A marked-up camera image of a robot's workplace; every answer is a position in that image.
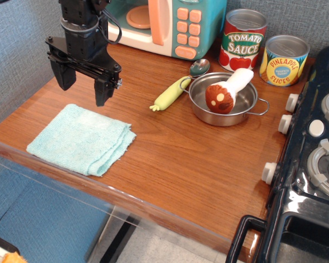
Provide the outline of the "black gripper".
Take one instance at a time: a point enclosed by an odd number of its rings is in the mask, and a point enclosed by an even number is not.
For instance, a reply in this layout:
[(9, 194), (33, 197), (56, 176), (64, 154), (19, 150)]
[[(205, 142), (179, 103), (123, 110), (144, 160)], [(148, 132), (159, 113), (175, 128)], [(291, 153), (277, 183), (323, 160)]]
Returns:
[(48, 57), (54, 76), (64, 91), (76, 81), (76, 72), (95, 79), (95, 100), (104, 106), (122, 84), (121, 66), (107, 52), (107, 38), (100, 19), (78, 25), (60, 19), (64, 37), (46, 38)]

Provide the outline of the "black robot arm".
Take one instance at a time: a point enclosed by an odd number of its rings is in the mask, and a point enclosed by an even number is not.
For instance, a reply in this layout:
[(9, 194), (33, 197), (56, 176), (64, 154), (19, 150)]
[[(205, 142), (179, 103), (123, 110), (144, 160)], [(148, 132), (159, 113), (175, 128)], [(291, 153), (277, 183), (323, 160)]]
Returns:
[(122, 67), (108, 54), (108, 44), (117, 44), (121, 35), (112, 41), (108, 36), (108, 22), (120, 26), (106, 9), (109, 1), (60, 1), (61, 27), (64, 37), (46, 38), (48, 58), (62, 90), (76, 81), (76, 73), (94, 79), (97, 106), (104, 106), (122, 84)]

